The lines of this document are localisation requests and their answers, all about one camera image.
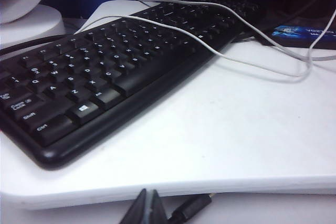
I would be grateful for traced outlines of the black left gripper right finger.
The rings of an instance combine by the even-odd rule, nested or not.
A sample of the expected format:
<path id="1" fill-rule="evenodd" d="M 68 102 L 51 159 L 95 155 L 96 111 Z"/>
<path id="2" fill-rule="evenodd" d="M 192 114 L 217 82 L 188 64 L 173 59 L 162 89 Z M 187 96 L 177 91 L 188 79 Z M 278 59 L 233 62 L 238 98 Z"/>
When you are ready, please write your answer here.
<path id="1" fill-rule="evenodd" d="M 167 224 L 167 216 L 157 190 L 153 190 L 151 199 L 151 224 Z"/>

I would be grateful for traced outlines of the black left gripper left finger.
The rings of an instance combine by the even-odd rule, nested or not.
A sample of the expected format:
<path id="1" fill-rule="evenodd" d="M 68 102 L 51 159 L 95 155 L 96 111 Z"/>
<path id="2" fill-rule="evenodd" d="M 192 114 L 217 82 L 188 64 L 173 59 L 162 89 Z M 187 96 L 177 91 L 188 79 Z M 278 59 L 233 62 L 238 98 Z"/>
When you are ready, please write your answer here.
<path id="1" fill-rule="evenodd" d="M 147 222 L 152 201 L 152 193 L 142 189 L 122 219 L 122 224 Z"/>

